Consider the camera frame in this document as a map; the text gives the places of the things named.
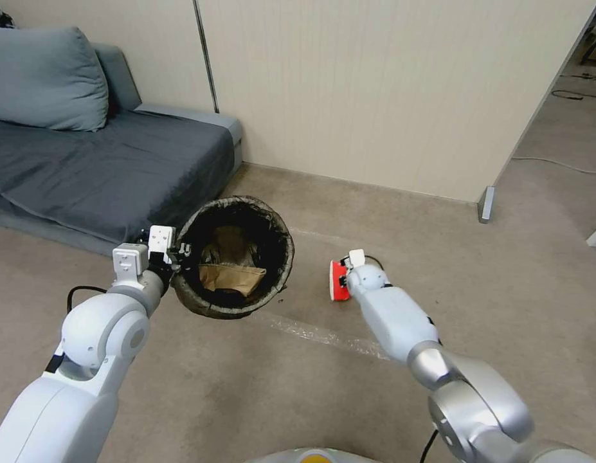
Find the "yellow sticker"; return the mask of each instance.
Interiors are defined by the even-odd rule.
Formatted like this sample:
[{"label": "yellow sticker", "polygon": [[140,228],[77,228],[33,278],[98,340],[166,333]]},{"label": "yellow sticker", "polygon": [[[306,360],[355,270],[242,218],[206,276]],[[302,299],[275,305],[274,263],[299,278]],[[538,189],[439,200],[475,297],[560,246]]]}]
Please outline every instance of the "yellow sticker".
[{"label": "yellow sticker", "polygon": [[300,463],[332,463],[329,459],[323,455],[309,455],[305,459],[301,460]]}]

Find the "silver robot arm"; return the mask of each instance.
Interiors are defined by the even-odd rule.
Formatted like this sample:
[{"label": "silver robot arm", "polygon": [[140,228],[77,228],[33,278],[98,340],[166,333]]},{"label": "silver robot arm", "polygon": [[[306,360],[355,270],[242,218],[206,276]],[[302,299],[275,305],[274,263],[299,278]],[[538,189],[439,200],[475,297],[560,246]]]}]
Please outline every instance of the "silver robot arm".
[{"label": "silver robot arm", "polygon": [[118,411],[118,390],[167,290],[174,234],[153,226],[149,247],[113,250],[113,285],[66,316],[49,365],[2,422],[0,463],[96,462]]},{"label": "silver robot arm", "polygon": [[[351,263],[351,256],[357,265]],[[428,410],[448,449],[464,463],[596,463],[565,444],[526,441],[534,424],[525,403],[486,362],[445,349],[431,318],[385,272],[345,259],[347,287],[388,355],[431,391]]]}]

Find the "brown paper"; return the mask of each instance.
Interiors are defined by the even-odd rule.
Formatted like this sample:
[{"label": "brown paper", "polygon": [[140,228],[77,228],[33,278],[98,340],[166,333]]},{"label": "brown paper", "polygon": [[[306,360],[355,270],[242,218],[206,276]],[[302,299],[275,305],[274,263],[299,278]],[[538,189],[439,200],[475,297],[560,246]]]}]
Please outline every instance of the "brown paper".
[{"label": "brown paper", "polygon": [[220,226],[212,233],[212,241],[203,248],[200,262],[205,264],[226,264],[255,267],[253,256],[257,254],[257,245],[245,235],[238,226]]},{"label": "brown paper", "polygon": [[227,264],[200,264],[199,280],[204,288],[234,289],[250,295],[266,274],[266,269]]}]

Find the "red sponge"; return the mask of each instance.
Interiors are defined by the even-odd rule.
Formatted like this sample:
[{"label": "red sponge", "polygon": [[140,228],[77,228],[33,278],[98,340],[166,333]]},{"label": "red sponge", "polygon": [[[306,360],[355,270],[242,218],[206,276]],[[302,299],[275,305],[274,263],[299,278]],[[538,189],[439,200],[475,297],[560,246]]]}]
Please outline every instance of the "red sponge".
[{"label": "red sponge", "polygon": [[330,299],[333,301],[348,300],[351,295],[347,284],[341,284],[341,277],[347,275],[347,267],[337,260],[330,261]]}]

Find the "wall panel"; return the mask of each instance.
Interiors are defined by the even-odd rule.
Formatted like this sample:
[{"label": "wall panel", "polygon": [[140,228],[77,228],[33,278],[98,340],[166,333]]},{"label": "wall panel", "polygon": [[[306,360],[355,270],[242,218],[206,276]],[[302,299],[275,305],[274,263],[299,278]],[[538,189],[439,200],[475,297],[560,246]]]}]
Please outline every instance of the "wall panel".
[{"label": "wall panel", "polygon": [[596,0],[199,0],[246,159],[476,201]]}]

